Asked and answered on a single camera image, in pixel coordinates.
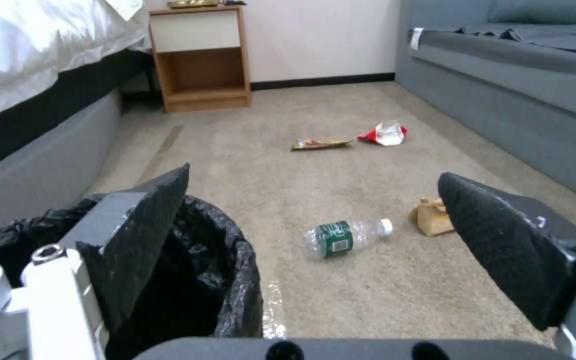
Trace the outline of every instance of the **black baseboard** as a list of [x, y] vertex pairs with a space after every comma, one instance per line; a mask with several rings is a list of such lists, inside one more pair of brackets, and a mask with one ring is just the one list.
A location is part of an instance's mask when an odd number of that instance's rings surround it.
[[367, 73], [366, 75], [346, 75], [333, 77], [315, 77], [312, 79], [277, 80], [251, 82], [252, 91], [285, 89], [296, 87], [319, 87], [322, 85], [342, 85], [375, 82], [392, 82], [395, 80], [394, 72]]

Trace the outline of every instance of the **floor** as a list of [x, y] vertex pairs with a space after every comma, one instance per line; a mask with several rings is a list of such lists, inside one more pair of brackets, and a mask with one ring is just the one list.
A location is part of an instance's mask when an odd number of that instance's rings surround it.
[[[401, 146], [290, 152], [299, 137], [347, 139], [381, 121]], [[189, 194], [217, 205], [257, 253], [266, 337], [483, 338], [550, 344], [531, 328], [456, 234], [428, 239], [406, 218], [444, 171], [541, 199], [576, 223], [576, 194], [393, 82], [257, 91], [246, 109], [122, 118], [90, 192], [134, 186], [190, 163]], [[381, 219], [395, 234], [330, 259], [308, 256], [306, 228]]]

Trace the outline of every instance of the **gray bed base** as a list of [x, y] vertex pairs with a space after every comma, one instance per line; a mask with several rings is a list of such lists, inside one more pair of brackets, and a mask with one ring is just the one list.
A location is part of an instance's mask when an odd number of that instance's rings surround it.
[[78, 200], [101, 171], [120, 116], [114, 89], [0, 161], [0, 226]]

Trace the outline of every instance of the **nightstand drawer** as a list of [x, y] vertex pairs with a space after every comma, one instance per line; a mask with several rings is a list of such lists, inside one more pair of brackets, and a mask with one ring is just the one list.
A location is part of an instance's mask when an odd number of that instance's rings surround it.
[[237, 11], [151, 16], [150, 30], [158, 53], [240, 47]]

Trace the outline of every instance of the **white bedsheet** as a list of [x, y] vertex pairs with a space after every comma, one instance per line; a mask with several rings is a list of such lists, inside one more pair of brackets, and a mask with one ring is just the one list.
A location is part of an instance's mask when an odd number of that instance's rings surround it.
[[143, 0], [0, 0], [0, 112], [50, 88], [62, 71], [149, 48], [147, 35]]

